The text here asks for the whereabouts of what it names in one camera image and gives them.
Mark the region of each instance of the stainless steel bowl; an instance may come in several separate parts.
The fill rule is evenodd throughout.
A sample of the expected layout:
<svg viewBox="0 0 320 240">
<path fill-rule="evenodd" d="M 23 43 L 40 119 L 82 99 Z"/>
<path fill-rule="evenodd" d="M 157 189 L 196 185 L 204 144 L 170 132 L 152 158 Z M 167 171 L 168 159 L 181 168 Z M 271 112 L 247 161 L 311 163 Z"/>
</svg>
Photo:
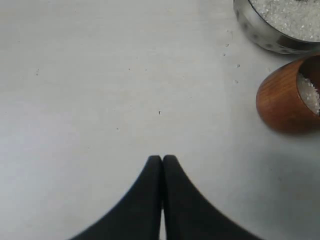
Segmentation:
<svg viewBox="0 0 320 240">
<path fill-rule="evenodd" d="M 233 0 L 233 9 L 247 37 L 264 49 L 280 54 L 320 51 L 320 42 L 298 40 L 275 29 L 258 14 L 249 0 Z"/>
</svg>

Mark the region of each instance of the sugar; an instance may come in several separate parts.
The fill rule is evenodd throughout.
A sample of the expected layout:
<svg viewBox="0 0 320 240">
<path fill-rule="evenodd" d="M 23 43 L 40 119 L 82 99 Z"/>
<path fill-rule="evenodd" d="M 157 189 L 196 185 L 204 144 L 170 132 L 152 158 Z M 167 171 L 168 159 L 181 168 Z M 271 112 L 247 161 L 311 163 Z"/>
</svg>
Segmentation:
<svg viewBox="0 0 320 240">
<path fill-rule="evenodd" d="M 320 114 L 320 95 L 310 79 L 298 74 L 297 86 L 300 96 L 307 107 L 316 115 Z"/>
<path fill-rule="evenodd" d="M 320 42 L 320 0 L 250 0 L 259 15 L 280 32 Z"/>
</svg>

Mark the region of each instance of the white granules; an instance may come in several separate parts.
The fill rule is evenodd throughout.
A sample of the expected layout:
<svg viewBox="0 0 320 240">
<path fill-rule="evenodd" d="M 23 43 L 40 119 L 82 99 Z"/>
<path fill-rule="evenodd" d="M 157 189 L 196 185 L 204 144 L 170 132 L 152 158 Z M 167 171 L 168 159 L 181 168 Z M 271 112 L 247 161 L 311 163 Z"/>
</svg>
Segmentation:
<svg viewBox="0 0 320 240">
<path fill-rule="evenodd" d="M 320 42 L 320 0 L 250 0 L 260 16 L 280 32 Z"/>
<path fill-rule="evenodd" d="M 305 105 L 319 115 L 320 112 L 320 96 L 315 86 L 311 83 L 310 79 L 305 78 L 302 74 L 298 74 L 297 86 L 302 100 Z"/>
</svg>

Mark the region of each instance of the wooden cup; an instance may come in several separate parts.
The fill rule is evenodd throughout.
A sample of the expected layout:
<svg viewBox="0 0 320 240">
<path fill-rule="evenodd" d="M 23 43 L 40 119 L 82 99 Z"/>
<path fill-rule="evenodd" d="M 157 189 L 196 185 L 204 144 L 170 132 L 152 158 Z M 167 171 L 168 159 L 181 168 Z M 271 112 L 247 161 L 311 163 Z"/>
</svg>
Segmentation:
<svg viewBox="0 0 320 240">
<path fill-rule="evenodd" d="M 272 129 L 288 134 L 303 134 L 320 129 L 320 116 L 302 100 L 298 73 L 320 89 L 320 53 L 293 61 L 269 75 L 256 94 L 256 108 Z"/>
</svg>

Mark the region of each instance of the wood grain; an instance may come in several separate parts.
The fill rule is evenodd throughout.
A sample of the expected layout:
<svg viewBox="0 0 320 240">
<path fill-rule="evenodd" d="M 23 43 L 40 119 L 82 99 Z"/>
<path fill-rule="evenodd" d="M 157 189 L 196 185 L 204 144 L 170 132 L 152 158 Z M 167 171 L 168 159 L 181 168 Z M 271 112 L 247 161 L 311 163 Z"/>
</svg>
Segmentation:
<svg viewBox="0 0 320 240">
<path fill-rule="evenodd" d="M 320 55 L 293 61 L 269 75 L 256 95 L 256 108 L 262 120 L 272 129 L 302 134 L 320 129 L 320 117 L 303 102 L 297 86 L 302 73 L 320 87 Z"/>
</svg>

